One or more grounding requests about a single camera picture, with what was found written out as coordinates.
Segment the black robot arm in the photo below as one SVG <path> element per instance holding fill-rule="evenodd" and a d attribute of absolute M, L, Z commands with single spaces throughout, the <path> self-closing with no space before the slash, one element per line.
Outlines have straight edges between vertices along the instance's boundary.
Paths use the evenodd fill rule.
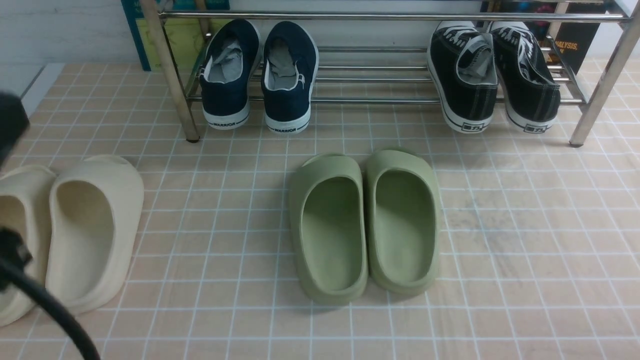
<path fill-rule="evenodd" d="M 30 127 L 29 117 L 20 96 L 0 92 L 0 166 L 9 159 L 21 137 Z"/>

